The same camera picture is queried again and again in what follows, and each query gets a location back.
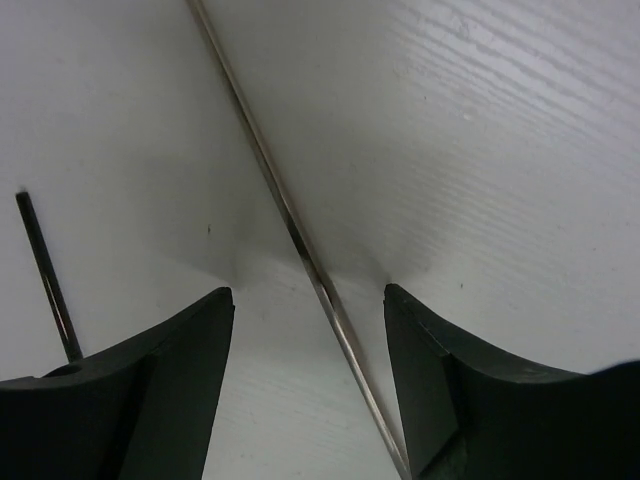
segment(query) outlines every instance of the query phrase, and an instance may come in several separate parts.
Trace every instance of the long thin rod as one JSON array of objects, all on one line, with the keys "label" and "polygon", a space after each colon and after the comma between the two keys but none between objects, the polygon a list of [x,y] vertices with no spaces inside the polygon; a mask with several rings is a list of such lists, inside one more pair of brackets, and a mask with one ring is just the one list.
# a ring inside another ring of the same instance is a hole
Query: long thin rod
[{"label": "long thin rod", "polygon": [[311,238],[298,215],[291,195],[286,188],[282,176],[279,174],[276,163],[268,148],[268,144],[262,135],[258,123],[251,113],[249,104],[236,80],[231,65],[222,50],[220,41],[215,33],[207,9],[201,0],[186,0],[193,12],[198,28],[202,32],[205,41],[210,47],[214,61],[222,70],[223,78],[236,112],[240,118],[242,126],[247,134],[253,153],[262,170],[264,178],[269,186],[271,195],[280,211],[289,235],[302,259],[302,263],[311,279],[311,283],[318,295],[333,332],[338,339],[344,356],[351,367],[351,371],[360,387],[364,400],[373,415],[373,419],[380,431],[380,435],[391,455],[393,463],[400,474],[400,477],[409,479],[409,469],[407,467],[404,452],[400,449],[389,423],[385,418],[382,408],[374,394],[369,381],[369,375],[365,370],[362,349],[357,340],[351,321],[340,300],[338,292],[322,266],[318,255],[313,247]]},{"label": "long thin rod", "polygon": [[53,269],[53,263],[51,263],[49,250],[42,236],[42,230],[40,229],[33,203],[31,203],[31,197],[27,192],[20,192],[16,194],[16,201],[18,202],[24,228],[27,230],[31,250],[33,250],[33,255],[36,258],[38,271],[42,278],[44,290],[47,293],[53,319],[56,322],[56,327],[58,327],[58,333],[60,334],[64,351],[67,354],[67,359],[69,362],[82,360],[82,350],[80,350],[80,344],[71,323],[67,304],[62,296],[58,277],[56,277],[56,272]]}]

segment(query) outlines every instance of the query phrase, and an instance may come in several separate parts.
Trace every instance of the white surface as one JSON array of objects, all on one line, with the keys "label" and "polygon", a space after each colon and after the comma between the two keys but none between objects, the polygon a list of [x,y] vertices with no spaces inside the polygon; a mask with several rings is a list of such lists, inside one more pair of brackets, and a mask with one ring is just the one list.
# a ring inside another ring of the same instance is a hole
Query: white surface
[{"label": "white surface", "polygon": [[[389,279],[534,360],[640,356],[633,2],[208,4],[392,410]],[[181,0],[0,2],[0,379],[64,363],[22,186],[87,353],[234,288],[206,479],[395,478]]]}]

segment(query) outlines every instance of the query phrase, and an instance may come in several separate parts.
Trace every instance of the black plastic part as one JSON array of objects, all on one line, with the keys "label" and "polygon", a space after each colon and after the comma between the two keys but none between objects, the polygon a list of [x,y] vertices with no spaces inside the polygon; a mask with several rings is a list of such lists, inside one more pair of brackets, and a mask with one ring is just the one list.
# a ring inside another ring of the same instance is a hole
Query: black plastic part
[{"label": "black plastic part", "polygon": [[640,362],[580,375],[505,352],[397,285],[389,353],[416,479],[640,479]]},{"label": "black plastic part", "polygon": [[0,383],[1,477],[200,479],[233,311],[218,289],[43,378]]},{"label": "black plastic part", "polygon": [[33,250],[33,255],[36,259],[36,264],[38,265],[42,284],[47,294],[49,306],[51,307],[56,327],[58,327],[58,334],[62,340],[62,346],[67,354],[67,359],[69,362],[81,360],[82,350],[80,349],[76,332],[73,329],[73,324],[69,317],[69,311],[67,310],[67,304],[62,296],[58,277],[53,269],[49,250],[47,249],[47,244],[42,236],[42,230],[40,229],[38,217],[36,216],[36,211],[33,208],[33,203],[31,202],[29,193],[20,192],[16,194],[16,202],[20,209],[24,228],[27,230],[31,250]]}]

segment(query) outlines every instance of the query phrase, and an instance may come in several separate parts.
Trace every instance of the silver rod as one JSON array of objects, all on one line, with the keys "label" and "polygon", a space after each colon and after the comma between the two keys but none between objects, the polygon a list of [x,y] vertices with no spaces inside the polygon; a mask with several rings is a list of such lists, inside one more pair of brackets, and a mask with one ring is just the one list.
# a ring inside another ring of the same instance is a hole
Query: silver rod
[{"label": "silver rod", "polygon": [[364,397],[367,406],[373,416],[373,419],[380,431],[380,435],[391,455],[393,463],[403,480],[411,478],[409,474],[408,462],[403,450],[400,449],[399,443],[396,441],[393,432],[389,427],[389,422],[380,407],[378,399],[374,394],[369,381],[369,375],[365,370],[362,355],[362,349],[356,337],[351,321],[340,300],[340,296],[322,266],[320,259],[313,247],[311,238],[309,237],[304,225],[298,215],[295,205],[291,199],[291,195],[284,183],[284,180],[276,163],[271,155],[268,144],[258,126],[258,123],[251,113],[247,99],[245,98],[238,81],[236,80],[229,60],[222,50],[220,40],[218,39],[211,19],[202,0],[186,0],[198,25],[205,41],[210,47],[210,52],[214,57],[214,61],[222,70],[226,87],[231,95],[232,103],[240,118],[240,122],[247,134],[253,153],[258,161],[260,170],[269,186],[271,195],[280,211],[280,215],[284,220],[289,235],[302,259],[305,270],[309,275],[313,288],[318,295],[318,299],[322,304],[331,328],[342,348],[344,356],[351,367],[353,376],[360,387],[360,391]]}]

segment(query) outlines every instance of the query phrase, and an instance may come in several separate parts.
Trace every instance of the black rod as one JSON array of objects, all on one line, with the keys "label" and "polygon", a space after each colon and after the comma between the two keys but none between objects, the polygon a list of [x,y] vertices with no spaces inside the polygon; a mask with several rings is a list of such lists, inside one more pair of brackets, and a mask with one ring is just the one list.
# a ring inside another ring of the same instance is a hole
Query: black rod
[{"label": "black rod", "polygon": [[38,223],[38,217],[33,208],[33,203],[31,203],[31,197],[28,192],[23,191],[16,194],[16,201],[18,202],[20,215],[22,215],[24,228],[27,230],[33,255],[38,264],[38,271],[42,278],[44,290],[47,293],[47,299],[53,312],[56,327],[58,327],[58,333],[60,334],[64,351],[67,354],[69,362],[82,360],[82,350],[80,350],[80,344],[78,343],[76,332],[73,329],[67,304],[62,296],[62,290],[60,290],[58,277],[56,277],[56,272],[53,269],[53,263],[51,263],[49,250],[47,250],[47,244],[42,236],[42,230],[40,230],[40,224]]}]

